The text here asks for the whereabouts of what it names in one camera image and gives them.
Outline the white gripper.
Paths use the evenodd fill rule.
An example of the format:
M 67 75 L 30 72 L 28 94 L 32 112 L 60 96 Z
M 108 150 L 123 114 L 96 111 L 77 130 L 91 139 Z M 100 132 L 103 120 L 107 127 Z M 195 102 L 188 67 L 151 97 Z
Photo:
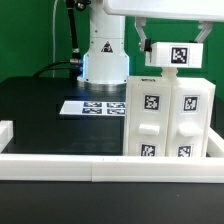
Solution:
M 152 47 L 143 29 L 146 25 L 143 17 L 201 21 L 197 43 L 203 43 L 211 33 L 212 22 L 224 22 L 224 0 L 103 0 L 103 8 L 112 15 L 138 16 L 135 29 L 140 37 L 140 50 L 144 52 L 151 52 Z

